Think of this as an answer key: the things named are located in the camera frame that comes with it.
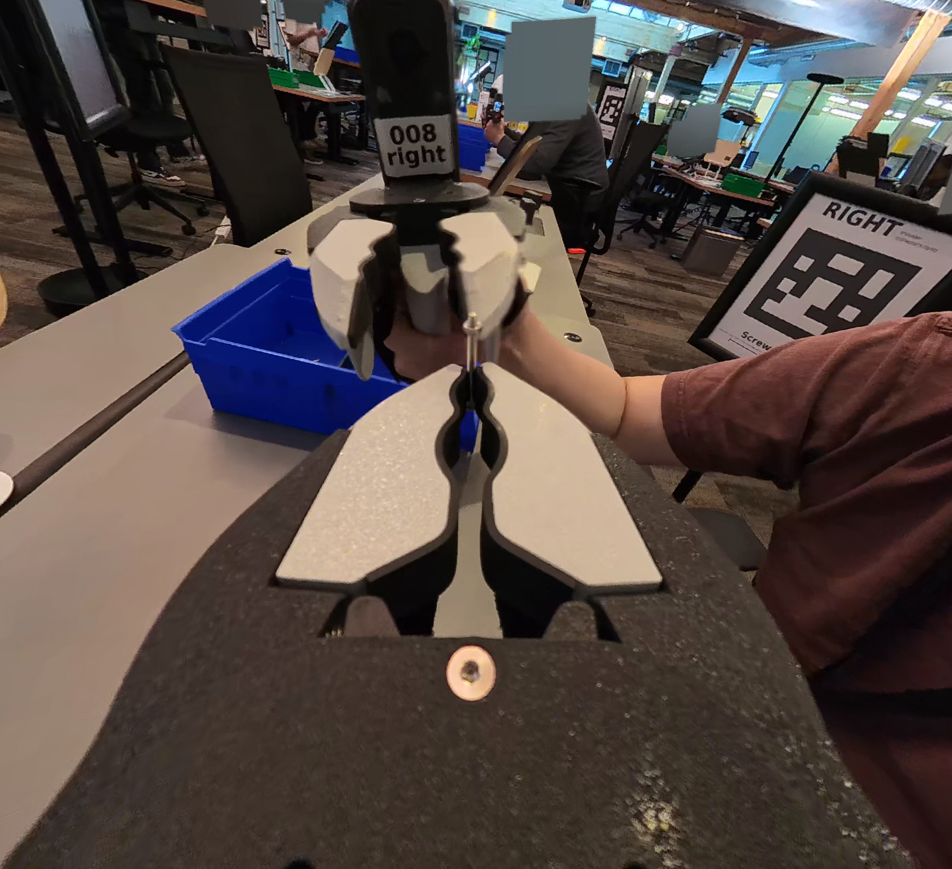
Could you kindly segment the grey waste bin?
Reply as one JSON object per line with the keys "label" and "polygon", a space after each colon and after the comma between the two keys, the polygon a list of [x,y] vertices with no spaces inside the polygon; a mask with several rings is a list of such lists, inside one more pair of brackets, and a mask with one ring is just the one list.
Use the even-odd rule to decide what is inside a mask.
{"label": "grey waste bin", "polygon": [[680,262],[691,273],[720,279],[727,273],[743,245],[744,238],[741,235],[700,225],[686,244]]}

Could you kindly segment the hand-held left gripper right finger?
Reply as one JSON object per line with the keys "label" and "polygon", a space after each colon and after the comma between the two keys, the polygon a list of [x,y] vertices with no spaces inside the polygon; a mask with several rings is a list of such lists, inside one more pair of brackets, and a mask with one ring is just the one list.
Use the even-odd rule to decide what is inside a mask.
{"label": "hand-held left gripper right finger", "polygon": [[506,637],[541,637],[566,603],[660,591],[662,576],[593,435],[495,363],[474,373],[480,561]]}

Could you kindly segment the small marker sign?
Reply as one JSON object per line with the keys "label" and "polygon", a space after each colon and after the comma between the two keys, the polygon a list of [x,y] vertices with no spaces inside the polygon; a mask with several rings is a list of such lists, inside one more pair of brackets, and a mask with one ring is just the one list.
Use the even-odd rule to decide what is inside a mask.
{"label": "small marker sign", "polygon": [[604,141],[612,143],[625,110],[625,85],[606,84],[602,90],[596,115]]}

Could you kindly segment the grey board on black stand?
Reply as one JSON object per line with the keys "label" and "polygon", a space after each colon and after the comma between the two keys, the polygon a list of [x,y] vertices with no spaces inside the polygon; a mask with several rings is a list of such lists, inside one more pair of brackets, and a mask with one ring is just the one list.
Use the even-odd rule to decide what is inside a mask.
{"label": "grey board on black stand", "polygon": [[[54,199],[79,267],[40,282],[53,315],[66,316],[137,283],[96,142],[129,116],[91,0],[2,0],[2,81]],[[65,138],[94,226],[113,253],[104,265],[52,147]]]}

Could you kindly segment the black floor lamp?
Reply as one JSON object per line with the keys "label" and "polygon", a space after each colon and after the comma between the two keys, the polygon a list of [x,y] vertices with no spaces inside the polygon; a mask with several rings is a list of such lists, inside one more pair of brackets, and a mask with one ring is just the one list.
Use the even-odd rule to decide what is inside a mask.
{"label": "black floor lamp", "polygon": [[771,178],[777,177],[779,170],[782,168],[784,158],[788,150],[790,149],[795,137],[797,136],[800,129],[802,128],[805,119],[810,114],[811,109],[813,108],[815,102],[817,101],[822,91],[829,87],[837,87],[837,86],[842,86],[844,84],[843,77],[839,77],[839,76],[835,76],[831,74],[809,73],[807,74],[807,79],[815,85],[815,91],[813,92],[812,97],[809,99],[809,101],[805,105],[803,112],[801,113],[800,117],[798,118],[798,121],[796,122],[795,126],[791,130],[789,137],[784,143],[782,149],[780,149],[778,158],[775,161],[773,168],[771,170],[771,176],[770,176]]}

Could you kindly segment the blue divided parts bin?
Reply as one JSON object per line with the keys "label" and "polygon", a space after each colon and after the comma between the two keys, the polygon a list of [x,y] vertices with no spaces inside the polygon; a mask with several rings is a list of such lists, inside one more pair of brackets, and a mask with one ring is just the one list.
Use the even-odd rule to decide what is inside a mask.
{"label": "blue divided parts bin", "polygon": [[214,410],[330,435],[405,387],[376,356],[361,379],[287,257],[173,327]]}

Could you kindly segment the black framed marker sign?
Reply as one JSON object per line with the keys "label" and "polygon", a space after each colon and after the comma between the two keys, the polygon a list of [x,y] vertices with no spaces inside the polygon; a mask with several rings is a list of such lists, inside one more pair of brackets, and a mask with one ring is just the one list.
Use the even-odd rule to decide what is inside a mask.
{"label": "black framed marker sign", "polygon": [[949,312],[950,204],[810,173],[688,344],[717,362],[795,339]]}

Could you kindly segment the black office chair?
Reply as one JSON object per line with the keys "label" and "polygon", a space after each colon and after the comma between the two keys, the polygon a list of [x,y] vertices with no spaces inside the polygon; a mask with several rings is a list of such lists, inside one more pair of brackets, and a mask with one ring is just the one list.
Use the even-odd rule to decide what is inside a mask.
{"label": "black office chair", "polygon": [[208,161],[232,242],[252,247],[310,213],[309,181],[264,60],[174,46],[160,51]]}
{"label": "black office chair", "polygon": [[623,155],[613,164],[614,174],[608,189],[597,207],[585,209],[582,227],[584,254],[576,273],[580,287],[592,256],[604,256],[614,240],[618,211],[623,198],[636,183],[638,177],[650,165],[655,150],[666,137],[665,124],[638,123],[627,137]]}

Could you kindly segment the long metal bolt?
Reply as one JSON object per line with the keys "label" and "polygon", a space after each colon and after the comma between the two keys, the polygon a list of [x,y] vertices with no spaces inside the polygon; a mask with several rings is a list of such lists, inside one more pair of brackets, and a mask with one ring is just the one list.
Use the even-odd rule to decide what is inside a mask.
{"label": "long metal bolt", "polygon": [[466,337],[466,373],[467,373],[467,408],[475,407],[475,373],[479,365],[479,345],[482,335],[482,323],[475,312],[470,312],[463,322],[463,332]]}

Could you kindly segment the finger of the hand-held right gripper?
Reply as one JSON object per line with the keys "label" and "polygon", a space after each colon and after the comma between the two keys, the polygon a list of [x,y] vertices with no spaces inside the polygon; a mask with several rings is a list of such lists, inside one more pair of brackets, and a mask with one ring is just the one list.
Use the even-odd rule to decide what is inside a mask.
{"label": "finger of the hand-held right gripper", "polygon": [[370,379],[373,371],[375,306],[398,254],[392,222],[354,217],[338,220],[310,255],[320,323],[361,379]]}
{"label": "finger of the hand-held right gripper", "polygon": [[478,356],[498,358],[504,325],[521,302],[521,244],[498,213],[458,214],[439,231],[450,309],[472,328]]}

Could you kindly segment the wooden top office desk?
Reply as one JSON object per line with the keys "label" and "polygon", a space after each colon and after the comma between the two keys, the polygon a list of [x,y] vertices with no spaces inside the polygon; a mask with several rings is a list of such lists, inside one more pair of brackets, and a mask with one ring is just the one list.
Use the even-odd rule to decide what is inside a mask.
{"label": "wooden top office desk", "polygon": [[747,241],[755,240],[795,190],[786,183],[769,182],[762,198],[742,197],[721,191],[722,178],[703,181],[684,170],[662,167],[657,172],[657,183],[671,198],[657,232],[651,236],[652,244],[658,246],[678,238],[679,225],[692,204],[700,206],[695,223],[732,231]]}
{"label": "wooden top office desk", "polygon": [[358,148],[366,148],[367,117],[365,98],[361,94],[347,94],[341,92],[327,93],[318,89],[302,89],[294,86],[272,84],[271,88],[280,99],[296,99],[318,106],[323,112],[326,122],[327,151],[325,160],[337,162],[347,166],[355,166],[360,159],[355,159],[344,153],[342,148],[342,126],[345,115],[354,115],[358,127]]}

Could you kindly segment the person's right forearm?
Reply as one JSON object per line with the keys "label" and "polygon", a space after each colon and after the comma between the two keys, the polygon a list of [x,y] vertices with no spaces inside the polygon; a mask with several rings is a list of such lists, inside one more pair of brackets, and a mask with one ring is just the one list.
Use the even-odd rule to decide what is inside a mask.
{"label": "person's right forearm", "polygon": [[556,399],[591,432],[610,438],[632,455],[669,447],[662,421],[662,375],[623,377],[556,341],[537,377],[540,388]]}

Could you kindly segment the person's right hand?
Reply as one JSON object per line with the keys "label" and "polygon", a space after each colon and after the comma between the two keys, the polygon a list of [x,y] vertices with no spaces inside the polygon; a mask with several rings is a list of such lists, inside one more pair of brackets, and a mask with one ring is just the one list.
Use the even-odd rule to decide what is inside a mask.
{"label": "person's right hand", "polygon": [[[410,379],[422,379],[445,366],[466,366],[468,362],[468,339],[460,326],[446,336],[429,336],[413,327],[404,315],[395,320],[386,346],[394,354],[398,372]],[[503,331],[499,363],[507,372],[563,403],[570,394],[589,385],[588,359],[552,334],[530,307]]]}

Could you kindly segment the black swivel chair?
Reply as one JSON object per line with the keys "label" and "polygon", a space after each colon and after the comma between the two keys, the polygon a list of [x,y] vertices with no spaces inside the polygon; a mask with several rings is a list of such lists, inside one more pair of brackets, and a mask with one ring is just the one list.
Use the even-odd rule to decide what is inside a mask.
{"label": "black swivel chair", "polygon": [[166,146],[168,143],[184,142],[192,136],[188,122],[177,116],[132,117],[97,138],[96,143],[113,156],[126,155],[130,181],[124,185],[111,185],[108,192],[113,197],[117,212],[131,204],[149,211],[155,205],[182,222],[182,232],[195,236],[196,229],[185,213],[159,193],[157,183],[148,182],[144,171],[138,166],[135,155],[141,149]]}

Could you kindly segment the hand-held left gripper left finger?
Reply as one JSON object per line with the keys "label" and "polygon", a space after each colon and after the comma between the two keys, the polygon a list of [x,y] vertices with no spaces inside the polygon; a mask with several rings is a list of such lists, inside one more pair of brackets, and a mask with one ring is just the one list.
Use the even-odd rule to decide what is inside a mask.
{"label": "hand-held left gripper left finger", "polygon": [[279,586],[384,601],[429,637],[457,567],[453,468],[470,381],[445,367],[384,399],[348,432],[276,569]]}

